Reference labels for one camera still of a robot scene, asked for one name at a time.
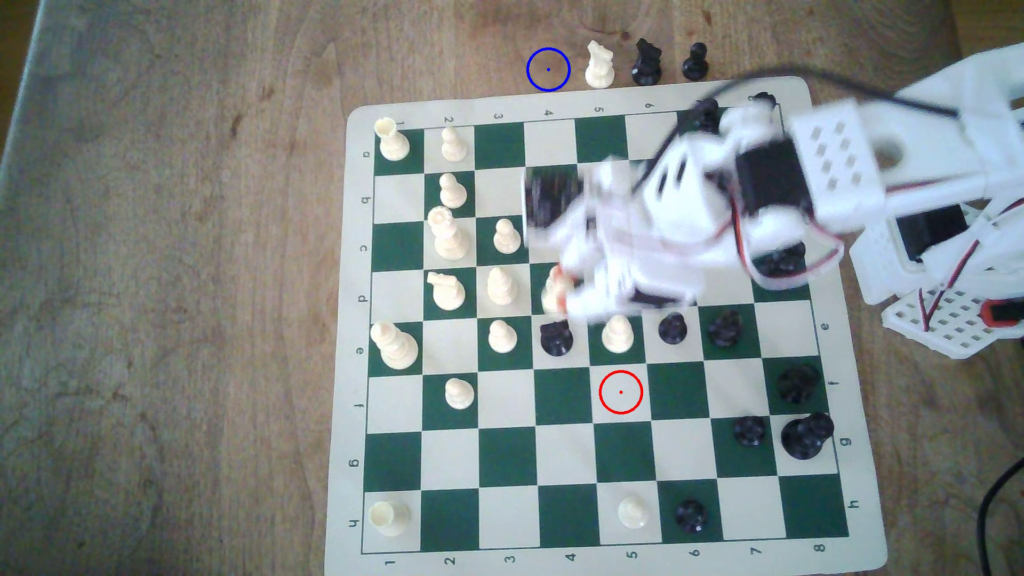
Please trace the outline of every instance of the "white pawn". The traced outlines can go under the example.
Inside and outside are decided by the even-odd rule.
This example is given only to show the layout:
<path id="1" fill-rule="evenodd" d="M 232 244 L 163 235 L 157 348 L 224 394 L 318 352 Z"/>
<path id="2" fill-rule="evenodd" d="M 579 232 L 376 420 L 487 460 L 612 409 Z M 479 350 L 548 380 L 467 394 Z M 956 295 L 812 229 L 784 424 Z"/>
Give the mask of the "white pawn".
<path id="1" fill-rule="evenodd" d="M 607 88 L 615 79 L 615 71 L 611 68 L 611 50 L 591 40 L 587 44 L 590 50 L 590 64 L 584 73 L 584 79 L 591 88 Z"/>
<path id="2" fill-rule="evenodd" d="M 434 287 L 434 303 L 441 310 L 451 312 L 466 301 L 466 287 L 454 276 L 428 272 L 427 284 Z"/>
<path id="3" fill-rule="evenodd" d="M 412 335 L 390 322 L 378 322 L 370 328 L 370 339 L 381 351 L 381 360 L 392 370 L 404 370 L 420 356 L 420 346 Z"/>
<path id="4" fill-rule="evenodd" d="M 451 172 L 441 174 L 438 183 L 441 186 L 441 204 L 455 210 L 466 203 L 466 198 L 468 198 L 466 187 L 455 179 L 455 174 Z"/>
<path id="5" fill-rule="evenodd" d="M 487 273 L 487 297 L 500 306 L 512 303 L 519 288 L 502 266 L 495 266 Z"/>
<path id="6" fill-rule="evenodd" d="M 621 314 L 612 316 L 601 330 L 601 343 L 608 352 L 623 354 L 633 347 L 633 325 Z"/>
<path id="7" fill-rule="evenodd" d="M 459 132 L 455 130 L 452 126 L 446 126 L 441 130 L 441 140 L 444 143 L 441 145 L 441 156 L 444 160 L 449 162 L 459 162 L 463 158 L 466 158 L 466 153 L 469 152 L 469 148 L 466 147 L 466 142 L 462 141 L 459 137 Z"/>
<path id="8" fill-rule="evenodd" d="M 400 502 L 377 502 L 370 506 L 367 519 L 385 536 L 397 536 L 409 527 L 409 506 Z"/>
<path id="9" fill-rule="evenodd" d="M 475 396 L 473 386 L 466 380 L 449 378 L 449 381 L 444 382 L 444 402 L 447 402 L 449 406 L 456 410 L 469 408 L 473 404 Z"/>
<path id="10" fill-rule="evenodd" d="M 374 122 L 374 132 L 381 139 L 381 156 L 384 158 L 397 162 L 409 155 L 409 138 L 398 131 L 394 120 L 381 118 Z"/>
<path id="11" fill-rule="evenodd" d="M 434 234 L 434 250 L 445 260 L 458 260 L 466 255 L 469 243 L 462 237 L 459 227 L 455 223 L 452 210 L 443 206 L 434 206 L 427 212 L 427 223 Z"/>
<path id="12" fill-rule="evenodd" d="M 518 340 L 519 336 L 516 335 L 515 329 L 504 320 L 496 320 L 490 323 L 490 330 L 487 333 L 487 343 L 490 344 L 490 349 L 498 354 L 508 354 L 512 352 Z"/>
<path id="13" fill-rule="evenodd" d="M 495 248 L 502 254 L 511 254 L 522 245 L 522 238 L 519 231 L 512 224 L 512 220 L 502 218 L 495 224 Z"/>

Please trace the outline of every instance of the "black pawn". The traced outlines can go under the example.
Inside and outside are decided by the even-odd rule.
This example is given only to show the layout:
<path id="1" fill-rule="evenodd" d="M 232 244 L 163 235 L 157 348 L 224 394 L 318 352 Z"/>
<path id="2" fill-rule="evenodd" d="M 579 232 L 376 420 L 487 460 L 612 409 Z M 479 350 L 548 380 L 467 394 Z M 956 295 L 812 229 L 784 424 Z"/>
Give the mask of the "black pawn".
<path id="1" fill-rule="evenodd" d="M 653 86 L 662 80 L 662 49 L 641 38 L 637 41 L 637 61 L 633 81 L 639 86 Z"/>
<path id="2" fill-rule="evenodd" d="M 541 347 L 551 356 L 565 356 L 572 349 L 572 332 L 569 321 L 541 325 Z"/>
<path id="3" fill-rule="evenodd" d="M 729 347 L 736 345 L 743 332 L 743 322 L 739 313 L 734 310 L 723 312 L 711 326 L 708 327 L 708 337 L 716 346 Z"/>
<path id="4" fill-rule="evenodd" d="M 815 412 L 782 426 L 782 448 L 798 460 L 808 460 L 821 452 L 821 447 L 834 431 L 836 424 L 831 418 L 827 414 Z"/>
<path id="5" fill-rule="evenodd" d="M 708 524 L 708 510 L 696 500 L 686 500 L 676 506 L 676 524 L 684 532 L 696 534 Z"/>
<path id="6" fill-rule="evenodd" d="M 778 375 L 775 385 L 782 400 L 791 404 L 803 404 L 814 396 L 814 388 L 821 376 L 813 366 L 801 364 Z"/>
<path id="7" fill-rule="evenodd" d="M 657 335 L 667 344 L 678 344 L 686 337 L 686 320 L 683 315 L 674 312 L 662 319 L 657 325 Z"/>
<path id="8" fill-rule="evenodd" d="M 690 57 L 683 60 L 683 76 L 687 80 L 703 80 L 708 76 L 708 46 L 703 42 L 694 42 L 690 46 Z"/>
<path id="9" fill-rule="evenodd" d="M 767 428 L 761 416 L 743 416 L 732 421 L 732 436 L 743 446 L 759 446 Z"/>

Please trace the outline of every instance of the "blue circle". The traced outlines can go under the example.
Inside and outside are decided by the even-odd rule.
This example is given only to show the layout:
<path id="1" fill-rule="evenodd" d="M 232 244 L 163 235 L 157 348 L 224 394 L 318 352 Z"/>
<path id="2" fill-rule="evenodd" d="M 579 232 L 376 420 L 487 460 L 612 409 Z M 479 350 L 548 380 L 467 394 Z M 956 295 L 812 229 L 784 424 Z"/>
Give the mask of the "blue circle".
<path id="1" fill-rule="evenodd" d="M 559 84 L 559 85 L 557 85 L 557 86 L 555 86 L 554 88 L 542 88 L 542 87 L 540 87 L 540 86 L 537 85 L 537 82 L 534 82 L 532 78 L 529 77 L 529 63 L 534 61 L 534 57 L 537 56 L 537 54 L 540 54 L 541 52 L 543 52 L 545 50 L 551 50 L 552 52 L 558 52 L 559 54 L 561 54 L 562 58 L 565 59 L 565 68 L 566 68 L 566 71 L 565 71 L 565 80 L 562 80 L 562 83 Z M 529 83 L 532 84 L 535 88 L 537 88 L 538 90 L 541 90 L 542 92 L 554 92 L 555 90 L 561 88 L 562 86 L 565 85 L 566 82 L 569 81 L 569 76 L 571 76 L 571 75 L 572 75 L 572 65 L 569 64 L 569 57 L 565 55 L 565 52 L 562 52 L 558 48 L 550 48 L 550 47 L 549 48 L 541 48 L 540 50 L 538 50 L 538 51 L 534 52 L 532 54 L 530 54 L 529 59 L 526 60 L 526 80 L 529 80 Z"/>

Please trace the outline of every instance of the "chessboard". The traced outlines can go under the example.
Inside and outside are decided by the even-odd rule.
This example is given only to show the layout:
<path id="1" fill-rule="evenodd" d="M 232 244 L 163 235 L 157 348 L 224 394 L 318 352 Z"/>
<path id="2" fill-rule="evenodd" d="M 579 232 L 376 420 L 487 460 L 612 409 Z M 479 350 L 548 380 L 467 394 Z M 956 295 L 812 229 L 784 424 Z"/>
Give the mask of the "chessboard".
<path id="1" fill-rule="evenodd" d="M 325 572 L 362 574 L 790 575 L 870 570 L 887 548 L 874 464 L 839 272 L 771 292 L 740 270 L 709 271 L 697 305 L 678 308 L 682 342 L 658 336 L 674 310 L 629 319 L 625 353 L 608 352 L 601 325 L 570 321 L 574 344 L 540 345 L 540 294 L 557 253 L 495 248 L 496 222 L 522 225 L 526 167 L 580 173 L 608 157 L 652 157 L 680 115 L 714 82 L 370 106 L 348 118 L 338 341 L 331 435 Z M 797 78 L 752 82 L 723 109 L 766 91 L 779 121 L 811 106 Z M 374 123 L 394 119 L 410 142 L 399 161 L 379 150 Z M 455 126 L 469 152 L 441 153 Z M 434 249 L 426 214 L 452 173 L 467 201 L 452 210 L 469 248 L 457 261 Z M 486 294 L 503 266 L 518 295 Z M 428 272 L 458 278 L 465 302 L 432 298 Z M 739 341 L 716 346 L 707 328 L 725 311 Z M 504 320 L 518 335 L 508 354 L 487 343 Z M 393 370 L 370 338 L 393 323 L 418 344 Z M 820 376 L 799 405 L 775 382 L 796 366 Z M 473 403 L 445 402 L 450 378 Z M 827 413 L 835 434 L 813 458 L 783 449 L 786 423 Z M 761 416 L 764 441 L 737 442 L 737 418 Z M 620 521 L 632 498 L 638 528 Z M 698 502 L 699 530 L 676 519 Z M 408 522 L 385 535 L 368 522 L 392 502 Z"/>

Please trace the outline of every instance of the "wood grain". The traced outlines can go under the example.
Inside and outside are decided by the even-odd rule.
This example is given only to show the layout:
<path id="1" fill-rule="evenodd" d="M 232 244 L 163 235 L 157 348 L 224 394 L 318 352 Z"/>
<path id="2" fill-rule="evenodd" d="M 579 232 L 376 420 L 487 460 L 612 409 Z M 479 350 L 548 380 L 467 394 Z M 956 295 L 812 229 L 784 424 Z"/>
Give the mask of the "wood grain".
<path id="1" fill-rule="evenodd" d="M 532 92 L 538 47 L 666 50 L 713 78 L 816 64 L 898 88 L 955 60 L 945 2 L 50 0 L 0 175 L 0 572 L 323 571 L 345 119 Z M 840 95 L 812 86 L 816 100 Z M 881 328 L 844 266 L 890 542 L 977 570 L 1024 452 L 1024 362 Z M 1016 481 L 997 573 L 1024 571 Z"/>

